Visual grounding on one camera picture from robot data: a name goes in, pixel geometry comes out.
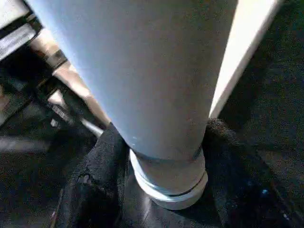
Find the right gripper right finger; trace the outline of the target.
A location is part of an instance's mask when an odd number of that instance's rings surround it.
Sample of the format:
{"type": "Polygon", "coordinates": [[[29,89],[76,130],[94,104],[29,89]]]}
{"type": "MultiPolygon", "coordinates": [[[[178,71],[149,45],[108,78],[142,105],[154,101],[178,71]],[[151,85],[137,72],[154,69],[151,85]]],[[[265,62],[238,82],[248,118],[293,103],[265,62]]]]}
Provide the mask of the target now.
{"type": "Polygon", "coordinates": [[[209,186],[224,228],[302,228],[304,213],[257,153],[211,118],[203,139],[209,186]]]}

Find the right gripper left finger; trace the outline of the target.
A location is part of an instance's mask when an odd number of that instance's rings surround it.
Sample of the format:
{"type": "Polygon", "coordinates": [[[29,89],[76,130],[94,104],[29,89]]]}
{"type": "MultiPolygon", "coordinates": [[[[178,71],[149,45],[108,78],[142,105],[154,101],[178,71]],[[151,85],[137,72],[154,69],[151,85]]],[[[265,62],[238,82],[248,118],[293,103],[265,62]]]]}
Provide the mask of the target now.
{"type": "Polygon", "coordinates": [[[71,173],[52,228],[118,228],[124,203],[128,146],[110,123],[71,173]]]}

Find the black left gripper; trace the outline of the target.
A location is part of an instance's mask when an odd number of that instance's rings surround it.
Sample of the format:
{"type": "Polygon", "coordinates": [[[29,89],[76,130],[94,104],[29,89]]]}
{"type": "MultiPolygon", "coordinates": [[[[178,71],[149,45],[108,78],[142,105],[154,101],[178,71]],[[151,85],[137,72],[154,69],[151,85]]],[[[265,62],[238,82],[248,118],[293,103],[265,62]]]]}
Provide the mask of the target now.
{"type": "Polygon", "coordinates": [[[0,28],[1,76],[13,88],[39,96],[59,90],[64,108],[94,128],[106,129],[109,120],[54,40],[32,12],[25,12],[0,28]]]}

